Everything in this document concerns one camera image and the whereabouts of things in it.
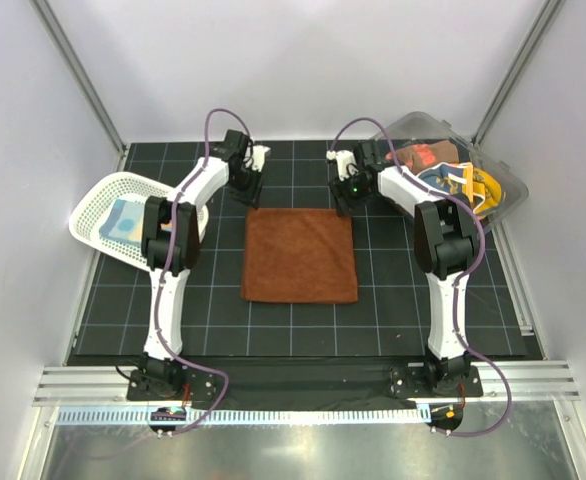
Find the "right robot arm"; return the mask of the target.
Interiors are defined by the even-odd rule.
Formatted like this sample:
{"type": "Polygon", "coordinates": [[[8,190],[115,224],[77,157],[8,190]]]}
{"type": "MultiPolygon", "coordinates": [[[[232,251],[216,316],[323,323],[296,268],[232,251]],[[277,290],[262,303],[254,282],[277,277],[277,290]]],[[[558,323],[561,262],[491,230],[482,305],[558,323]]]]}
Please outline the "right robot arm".
{"type": "Polygon", "coordinates": [[[412,216],[413,253],[427,278],[431,314],[423,382],[433,395],[455,395],[470,375],[466,288],[485,246],[468,201],[436,190],[397,158],[384,158],[374,141],[356,142],[350,150],[332,148],[326,159],[337,167],[329,188],[340,216],[377,197],[412,216]]]}

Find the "blue polka dot towel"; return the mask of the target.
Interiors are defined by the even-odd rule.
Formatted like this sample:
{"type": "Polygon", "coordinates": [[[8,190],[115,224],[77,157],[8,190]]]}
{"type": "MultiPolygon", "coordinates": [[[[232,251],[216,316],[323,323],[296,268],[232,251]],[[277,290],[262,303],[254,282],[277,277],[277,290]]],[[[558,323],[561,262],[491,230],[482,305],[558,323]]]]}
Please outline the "blue polka dot towel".
{"type": "Polygon", "coordinates": [[[102,239],[140,247],[145,204],[118,198],[114,201],[98,232],[102,239]]]}

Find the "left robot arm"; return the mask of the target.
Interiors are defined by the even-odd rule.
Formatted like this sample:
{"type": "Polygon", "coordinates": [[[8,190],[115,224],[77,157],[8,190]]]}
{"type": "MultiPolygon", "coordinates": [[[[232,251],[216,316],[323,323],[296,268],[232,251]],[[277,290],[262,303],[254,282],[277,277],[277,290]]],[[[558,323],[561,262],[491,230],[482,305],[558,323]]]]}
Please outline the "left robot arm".
{"type": "Polygon", "coordinates": [[[180,357],[181,324],[184,290],[201,250],[198,214],[226,186],[241,203],[256,208],[270,153],[249,135],[229,130],[221,143],[205,148],[175,189],[146,200],[141,254],[149,269],[152,300],[147,340],[129,377],[129,400],[173,400],[185,391],[188,366],[180,357]]]}

